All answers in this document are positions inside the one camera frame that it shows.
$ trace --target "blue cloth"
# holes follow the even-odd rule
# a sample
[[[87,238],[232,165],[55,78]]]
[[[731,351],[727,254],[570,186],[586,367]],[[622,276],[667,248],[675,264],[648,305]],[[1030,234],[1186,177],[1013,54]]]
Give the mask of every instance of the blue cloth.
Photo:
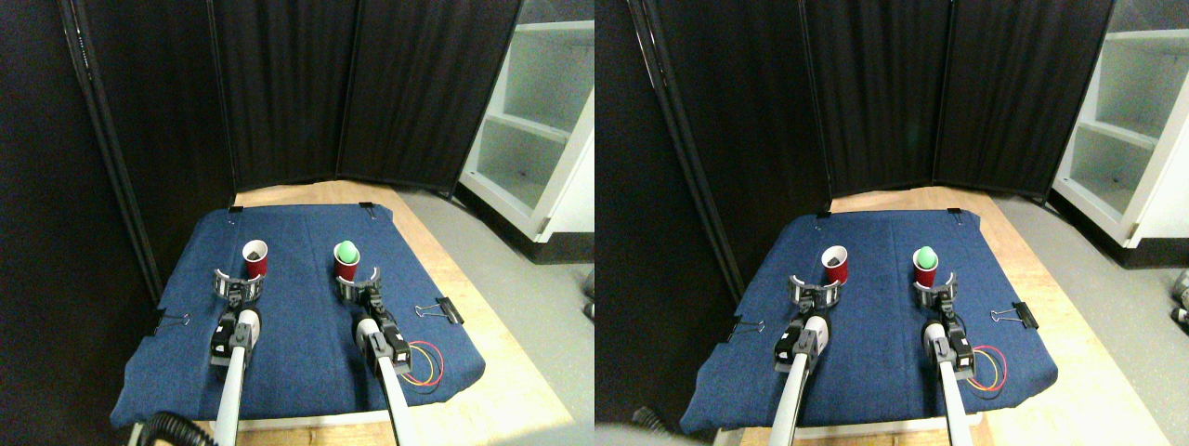
[[[1037,332],[1020,322],[990,320],[992,309],[1009,309],[1019,299],[979,224],[970,212],[956,219],[945,211],[855,212],[794,220],[768,252],[736,312],[746,322],[765,321],[766,329],[741,333],[715,347],[698,371],[681,428],[772,426],[788,376],[773,369],[772,356],[794,315],[788,276],[825,283],[820,256],[831,245],[847,247],[849,279],[830,310],[830,344],[806,384],[798,426],[945,414],[936,368],[920,338],[925,322],[936,316],[917,304],[911,288],[912,253],[925,245],[937,251],[940,262],[937,283],[957,274],[955,307],[967,322],[970,343],[995,346],[1007,356],[1008,381],[998,398],[980,400],[976,394],[990,395],[960,383],[965,409],[1015,407],[1052,385],[1057,365]],[[990,363],[979,354],[976,372],[980,382],[990,384]]]
[[[439,388],[401,385],[410,406],[449,400],[483,375],[484,362],[461,325],[417,318],[414,304],[432,306],[441,291],[392,225],[391,211],[376,206],[372,219],[358,205],[272,206],[226,209],[199,221],[159,308],[189,313],[190,323],[162,327],[140,341],[124,371],[124,390],[112,425],[143,421],[159,410],[191,420],[214,420],[222,379],[209,364],[210,335],[226,301],[213,291],[218,268],[246,277],[244,244],[269,244],[269,272],[257,303],[260,339],[244,378],[240,417],[276,419],[384,410],[379,382],[365,368],[353,340],[352,313],[334,291],[333,250],[352,240],[360,251],[357,278],[379,266],[384,304],[405,339],[436,345],[446,362]],[[172,322],[165,319],[163,325]],[[429,376],[428,360],[413,352],[413,377]]]

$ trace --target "white shelf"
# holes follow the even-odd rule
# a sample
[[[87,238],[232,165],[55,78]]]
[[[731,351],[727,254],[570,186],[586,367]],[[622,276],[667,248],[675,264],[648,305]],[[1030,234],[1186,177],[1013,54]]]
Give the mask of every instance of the white shelf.
[[[516,33],[564,45],[593,45],[594,20],[516,25]]]
[[[570,140],[570,132],[561,128],[554,128],[541,123],[530,121],[524,118],[514,117],[504,113],[489,113],[487,119],[497,121],[499,124],[523,130],[526,132],[536,134],[541,138],[558,142],[565,144]]]
[[[1189,55],[1189,30],[1108,32],[1107,43],[1162,55]]]
[[[1089,120],[1078,121],[1077,125],[1081,126],[1082,128],[1106,134],[1108,137],[1115,138],[1127,144],[1139,146],[1147,151],[1152,151],[1156,149],[1157,138],[1135,131],[1131,131],[1116,125],[1102,121],[1089,121]]]

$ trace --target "red cup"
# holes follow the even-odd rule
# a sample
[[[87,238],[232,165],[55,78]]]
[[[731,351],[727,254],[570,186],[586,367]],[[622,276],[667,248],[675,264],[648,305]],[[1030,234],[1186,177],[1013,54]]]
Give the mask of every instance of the red cup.
[[[916,277],[917,283],[919,283],[921,287],[933,288],[933,277],[937,276],[937,265],[942,264],[942,259],[938,258],[937,263],[933,264],[933,268],[926,270],[924,268],[920,268],[920,262],[917,259],[918,256],[920,256],[920,250],[912,252],[913,276]]]
[[[244,262],[247,263],[247,278],[263,276],[269,272],[269,245],[264,240],[252,240],[244,245]]]
[[[838,264],[830,266],[830,260],[838,259]],[[825,277],[830,283],[847,283],[847,249],[839,245],[830,246],[822,253],[822,266],[825,266]]]
[[[359,256],[356,256],[354,262],[344,263],[342,259],[339,258],[339,245],[334,245],[334,275],[352,282],[356,279],[356,269],[359,268],[359,259],[364,256],[360,253]]]

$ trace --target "shelf compartment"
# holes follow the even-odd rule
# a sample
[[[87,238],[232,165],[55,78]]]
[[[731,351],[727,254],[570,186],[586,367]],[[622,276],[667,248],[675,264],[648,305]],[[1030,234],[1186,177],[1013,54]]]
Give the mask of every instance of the shelf compartment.
[[[593,30],[593,21],[518,25],[496,112],[573,131],[594,87]]]
[[[1147,134],[1144,134],[1144,133],[1140,133],[1140,132],[1137,132],[1137,131],[1132,131],[1132,130],[1128,130],[1128,128],[1122,127],[1122,126],[1116,126],[1116,125],[1113,125],[1113,124],[1109,124],[1109,123],[1102,123],[1102,121],[1080,121],[1080,123],[1077,123],[1077,125],[1080,127],[1082,127],[1082,128],[1090,130],[1090,131],[1094,131],[1094,132],[1099,132],[1101,134],[1105,134],[1105,136],[1119,139],[1121,142],[1128,143],[1131,145],[1134,145],[1134,146],[1138,146],[1138,147],[1141,147],[1141,149],[1145,149],[1145,150],[1149,150],[1149,151],[1156,149],[1156,142],[1157,142],[1156,137],[1151,137],[1151,136],[1147,136]]]
[[[1100,132],[1100,128],[1086,131],[1089,128],[1080,126],[1074,134],[1069,180],[1122,214],[1135,195],[1152,150]]]
[[[1189,57],[1170,52],[1189,45],[1189,37],[1177,37],[1184,34],[1189,30],[1109,33],[1093,120],[1159,139],[1189,74]]]
[[[1106,40],[1145,52],[1189,56],[1189,30],[1108,32]]]
[[[497,121],[497,123],[504,124],[507,126],[520,128],[520,130],[523,130],[526,132],[536,134],[539,137],[542,137],[542,138],[546,138],[546,139],[549,139],[549,140],[553,140],[553,142],[562,143],[562,144],[565,144],[566,142],[570,140],[570,132],[567,132],[567,131],[564,131],[561,128],[554,128],[554,127],[547,126],[547,125],[537,123],[537,121],[530,121],[528,119],[520,118],[520,117],[514,117],[514,115],[510,115],[510,114],[490,113],[490,114],[487,114],[487,120],[489,121]]]
[[[566,143],[499,119],[486,120],[480,138],[474,170],[515,196],[526,208],[536,208]]]

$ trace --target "black cable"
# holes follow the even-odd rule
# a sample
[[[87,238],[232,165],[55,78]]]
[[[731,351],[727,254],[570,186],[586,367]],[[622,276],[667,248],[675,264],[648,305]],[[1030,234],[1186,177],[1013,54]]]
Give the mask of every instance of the black cable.
[[[169,441],[174,446],[216,446],[215,440],[194,421],[170,412],[158,412],[149,419],[140,431],[137,445],[156,445],[157,440]]]

